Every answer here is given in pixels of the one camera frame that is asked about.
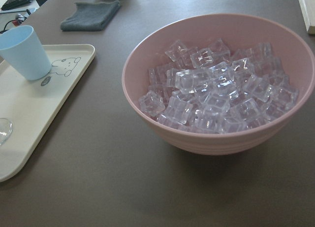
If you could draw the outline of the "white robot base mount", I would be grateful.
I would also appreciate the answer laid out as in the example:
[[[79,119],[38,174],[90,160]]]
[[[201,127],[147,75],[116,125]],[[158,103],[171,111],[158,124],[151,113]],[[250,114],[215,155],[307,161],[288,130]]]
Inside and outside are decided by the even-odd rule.
[[[299,0],[307,33],[315,34],[315,0]]]

